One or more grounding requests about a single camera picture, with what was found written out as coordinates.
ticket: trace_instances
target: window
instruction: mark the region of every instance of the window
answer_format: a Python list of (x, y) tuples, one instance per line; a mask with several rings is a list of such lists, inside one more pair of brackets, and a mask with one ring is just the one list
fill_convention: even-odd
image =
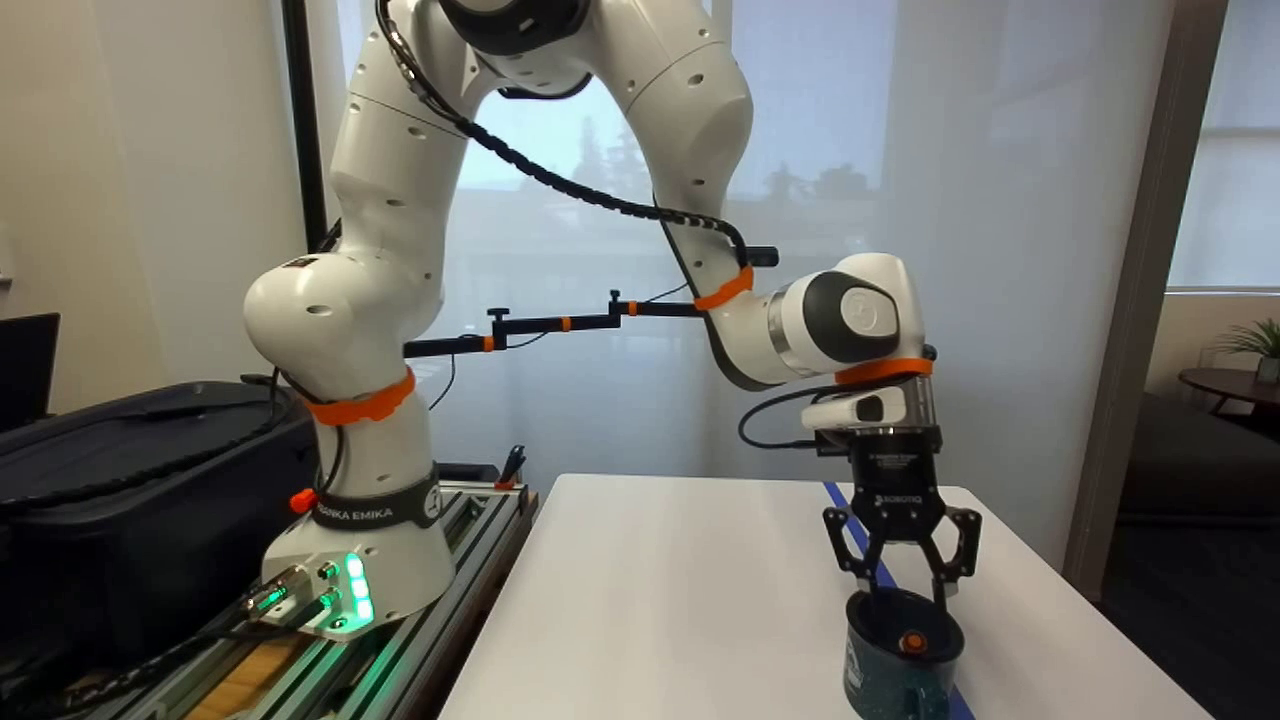
[[(1085, 463), (1093, 383), (1112, 317), (1133, 190), (1163, 60), (1166, 5), (1112, 0), (711, 0), (754, 95), (724, 215), (782, 265), (760, 291), (850, 254), (907, 260), (941, 343), (941, 482), (974, 487), (1049, 561), (1058, 555)], [(536, 162), (648, 196), (636, 139), (600, 90), (566, 103), (489, 100), (480, 122)], [(428, 335), (485, 332), (489, 309), (600, 313), (609, 290), (679, 283), (652, 225), (550, 196), (467, 152)], [(433, 414), (441, 462), (527, 476), (844, 476), (844, 462), (735, 440), (760, 391), (733, 389), (700, 324), (549, 335), (464, 355)], [(418, 391), (447, 383), (424, 361)], [(760, 436), (798, 436), (778, 409)]]
[(1280, 290), (1280, 5), (1231, 0), (1166, 290)]

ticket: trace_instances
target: black container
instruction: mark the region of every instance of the black container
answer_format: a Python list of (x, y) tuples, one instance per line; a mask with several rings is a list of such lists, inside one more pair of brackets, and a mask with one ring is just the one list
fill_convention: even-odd
[(958, 624), (899, 588), (854, 594), (844, 603), (844, 695), (863, 720), (948, 720)]
[[(5, 432), (0, 685), (192, 638), (254, 579), (310, 476), (307, 418), (260, 383), (176, 383)], [(100, 485), (137, 487), (69, 500)]]

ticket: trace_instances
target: floor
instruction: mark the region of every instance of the floor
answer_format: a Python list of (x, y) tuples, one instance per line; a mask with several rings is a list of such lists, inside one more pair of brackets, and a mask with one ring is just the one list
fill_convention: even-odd
[(1213, 717), (1280, 717), (1280, 521), (1124, 521), (1100, 609)]

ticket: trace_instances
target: orange ring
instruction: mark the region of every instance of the orange ring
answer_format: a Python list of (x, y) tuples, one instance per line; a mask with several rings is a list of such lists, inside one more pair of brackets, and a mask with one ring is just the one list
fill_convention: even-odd
[(375, 425), (375, 422), (386, 422), (405, 403), (405, 396), (413, 396), (413, 389), (416, 389), (416, 378), (413, 378), (413, 368), (405, 368), (405, 378), (397, 383), (386, 383), (371, 396), (331, 400), (331, 403), (307, 400), (307, 414), (316, 425), (326, 425), (326, 429), (345, 429), (345, 425), (358, 425), (358, 422)]
[(894, 378), (931, 378), (931, 361), (899, 355), (899, 361), (860, 363), (860, 368), (834, 372), (834, 383), (884, 383)]
[(740, 291), (749, 291), (750, 290), (750, 265), (743, 265), (728, 283), (718, 283), (717, 291), (706, 291), (706, 297), (700, 297), (691, 309), (694, 313), (717, 313), (717, 309), (724, 309), (728, 300), (735, 300)]

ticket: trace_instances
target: white table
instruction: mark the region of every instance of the white table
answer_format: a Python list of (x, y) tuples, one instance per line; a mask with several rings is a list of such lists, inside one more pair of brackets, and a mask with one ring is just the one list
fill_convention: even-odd
[[(981, 570), (948, 599), (970, 717), (1206, 717), (974, 495), (943, 495), (982, 513)], [(820, 507), (806, 482), (560, 476), (444, 720), (854, 717), (841, 682), (854, 584)], [(916, 548), (888, 570), (927, 594)]]

